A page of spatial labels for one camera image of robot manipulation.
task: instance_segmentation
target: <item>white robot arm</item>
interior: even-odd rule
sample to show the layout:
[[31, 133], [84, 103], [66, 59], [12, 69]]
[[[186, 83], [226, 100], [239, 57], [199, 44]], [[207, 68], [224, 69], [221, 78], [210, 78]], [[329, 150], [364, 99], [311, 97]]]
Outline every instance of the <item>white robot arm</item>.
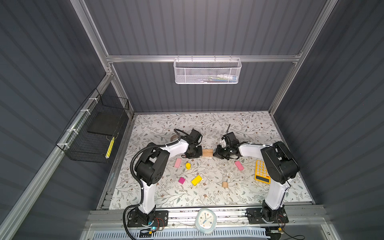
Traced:
[[274, 144], [254, 144], [237, 140], [233, 132], [223, 136], [221, 145], [217, 146], [215, 157], [221, 159], [238, 159], [240, 156], [256, 157], [264, 160], [271, 177], [268, 194], [263, 201], [262, 217], [265, 222], [276, 220], [276, 214], [284, 211], [283, 199], [291, 187], [292, 179], [300, 170], [291, 152], [282, 142]]
[[163, 176], [168, 159], [179, 154], [185, 154], [186, 158], [195, 158], [202, 155], [202, 147], [199, 146], [202, 135], [192, 129], [190, 134], [175, 129], [179, 139], [164, 145], [149, 143], [143, 150], [137, 161], [133, 172], [133, 162], [131, 162], [131, 174], [139, 182], [141, 187], [140, 205], [137, 207], [138, 217], [145, 223], [152, 223], [155, 214], [155, 189], [156, 183]]

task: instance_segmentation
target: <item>black cable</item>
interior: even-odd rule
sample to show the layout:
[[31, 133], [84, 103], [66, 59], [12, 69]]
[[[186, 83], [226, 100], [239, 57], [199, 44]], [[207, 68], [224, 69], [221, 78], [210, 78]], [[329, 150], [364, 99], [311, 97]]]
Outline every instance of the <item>black cable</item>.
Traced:
[[180, 133], [178, 133], [178, 132], [182, 132], [182, 133], [184, 133], [185, 135], [189, 135], [188, 133], [186, 133], [186, 132], [184, 132], [184, 131], [182, 131], [182, 130], [180, 130], [180, 129], [173, 129], [173, 131], [178, 135], [178, 137], [179, 137], [179, 141], [180, 141], [180, 139], [181, 139], [181, 135], [180, 135]]
[[135, 153], [135, 155], [133, 156], [132, 160], [131, 160], [131, 164], [129, 165], [129, 168], [130, 168], [130, 171], [131, 171], [131, 174], [133, 176], [133, 178], [139, 183], [140, 185], [140, 189], [141, 189], [141, 199], [140, 199], [140, 204], [143, 203], [143, 196], [144, 196], [144, 189], [143, 189], [143, 183], [140, 181], [139, 177], [135, 174], [135, 171], [134, 171], [134, 163], [135, 163], [135, 160], [136, 158], [140, 155], [140, 153], [144, 152], [145, 150], [147, 149], [153, 149], [153, 148], [156, 148], [156, 147], [165, 147], [165, 145], [153, 145], [153, 146], [147, 146], [147, 147], [144, 147], [143, 149], [139, 150], [137, 153]]
[[127, 228], [127, 221], [126, 221], [125, 217], [126, 217], [126, 213], [127, 213], [127, 210], [128, 210], [128, 209], [132, 208], [132, 209], [129, 211], [129, 213], [128, 213], [128, 215], [129, 215], [129, 214], [131, 213], [131, 211], [133, 211], [134, 208], [135, 208], [135, 207], [138, 207], [138, 206], [140, 206], [140, 204], [135, 204], [135, 205], [128, 206], [128, 207], [126, 207], [126, 208], [124, 209], [124, 212], [123, 212], [123, 214], [122, 214], [122, 223], [123, 223], [123, 225], [124, 225], [125, 232], [128, 234], [129, 238], [132, 239], [132, 240], [136, 240], [136, 239], [129, 233], [128, 228]]
[[246, 212], [245, 213], [245, 216], [246, 217], [260, 217], [262, 215], [262, 213], [260, 212], [260, 213], [258, 213], [258, 214], [250, 214], [250, 213], [248, 213], [248, 212]]
[[237, 160], [239, 159], [240, 157], [238, 156], [237, 158], [233, 158], [233, 157], [229, 157], [230, 159], [234, 159], [234, 160]]
[[227, 128], [227, 134], [228, 134], [228, 130], [229, 130], [229, 127], [230, 127], [230, 126], [231, 126], [231, 125], [229, 125], [228, 128]]
[[[291, 184], [288, 182], [288, 180], [286, 179], [286, 177], [285, 177], [285, 175], [283, 174], [283, 177], [284, 177], [284, 180], [289, 184], [289, 187], [292, 187], [291, 186]], [[290, 238], [286, 238], [286, 239], [284, 239], [284, 240], [288, 240], [288, 239], [296, 239], [296, 240], [304, 240], [305, 239], [305, 236], [304, 235], [296, 235], [296, 236], [291, 236], [291, 235], [289, 235], [288, 233], [286, 233], [285, 231], [284, 231], [284, 229], [280, 226], [280, 223], [279, 223], [279, 221], [277, 220], [277, 211], [276, 211], [276, 222], [277, 222], [277, 224], [279, 225], [279, 228], [281, 228], [282, 230], [283, 230], [283, 232], [286, 234], [286, 235], [288, 235]]]
[[304, 235], [291, 236], [291, 235], [289, 235], [288, 233], [286, 233], [286, 232], [284, 231], [284, 229], [280, 226], [279, 221], [277, 220], [277, 212], [276, 212], [276, 222], [277, 222], [277, 224], [279, 225], [279, 228], [281, 228], [281, 230], [282, 230], [286, 235], [289, 236], [289, 238], [286, 238], [286, 239], [283, 239], [283, 240], [288, 240], [288, 239], [304, 240], [304, 239], [305, 239], [305, 236], [304, 236]]

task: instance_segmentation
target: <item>table surface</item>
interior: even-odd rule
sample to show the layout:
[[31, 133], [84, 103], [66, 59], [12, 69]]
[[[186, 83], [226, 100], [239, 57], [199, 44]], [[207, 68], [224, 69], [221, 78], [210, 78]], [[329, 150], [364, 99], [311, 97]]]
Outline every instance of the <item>table surface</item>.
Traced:
[[[228, 125], [237, 139], [242, 141], [272, 144], [281, 141], [268, 112], [231, 112], [231, 113], [183, 113], [183, 114], [142, 114], [138, 115], [127, 152], [122, 163], [110, 209], [124, 209], [140, 200], [139, 184], [130, 174], [129, 164], [133, 155], [150, 142], [164, 144], [171, 142], [174, 128], [187, 133], [194, 128], [203, 139], [203, 149], [215, 149], [219, 139], [225, 134]], [[156, 184], [156, 207], [186, 207], [212, 205], [238, 205], [261, 203], [268, 193], [269, 185], [255, 180], [257, 158], [241, 157], [244, 170], [241, 172], [235, 160], [223, 160], [215, 157], [182, 159], [179, 168], [175, 168], [176, 156], [169, 159], [163, 177]], [[191, 181], [200, 175], [203, 179], [193, 186]], [[227, 189], [222, 182], [228, 182]], [[285, 202], [312, 201], [299, 174], [292, 181], [292, 188], [285, 196]]]

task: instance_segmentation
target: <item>yellow tape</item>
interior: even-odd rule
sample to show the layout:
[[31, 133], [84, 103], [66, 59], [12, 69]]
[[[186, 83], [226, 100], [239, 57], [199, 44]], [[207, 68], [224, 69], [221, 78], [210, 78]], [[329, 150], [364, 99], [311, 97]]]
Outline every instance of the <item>yellow tape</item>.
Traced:
[[105, 154], [105, 158], [108, 159], [109, 156], [111, 155], [111, 152], [112, 152], [112, 147], [113, 147], [113, 144], [115, 143], [115, 137], [112, 137], [112, 140], [109, 144], [109, 147], [108, 147], [108, 151], [107, 151], [107, 154]]

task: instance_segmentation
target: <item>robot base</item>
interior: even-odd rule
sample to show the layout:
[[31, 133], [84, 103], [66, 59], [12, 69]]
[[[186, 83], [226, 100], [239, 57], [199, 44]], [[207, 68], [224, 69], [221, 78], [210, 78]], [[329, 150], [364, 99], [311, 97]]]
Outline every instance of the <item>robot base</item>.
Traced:
[[185, 153], [185, 157], [192, 159], [203, 156], [203, 148], [202, 146], [193, 146], [189, 145], [187, 152]]
[[[131, 211], [130, 214], [128, 214], [128, 222], [127, 222], [127, 227], [143, 227], [147, 226], [148, 222], [143, 221], [139, 217], [139, 209], [135, 209]], [[159, 227], [165, 227], [168, 225], [168, 211], [155, 211], [154, 212], [154, 218], [162, 219], [163, 221], [159, 220]], [[157, 220], [154, 219], [153, 223], [151, 224], [152, 227], [157, 227]]]
[[272, 210], [263, 200], [263, 205], [258, 208], [246, 209], [249, 224], [262, 224], [262, 223], [288, 223], [288, 216], [285, 212], [284, 206], [279, 209]]

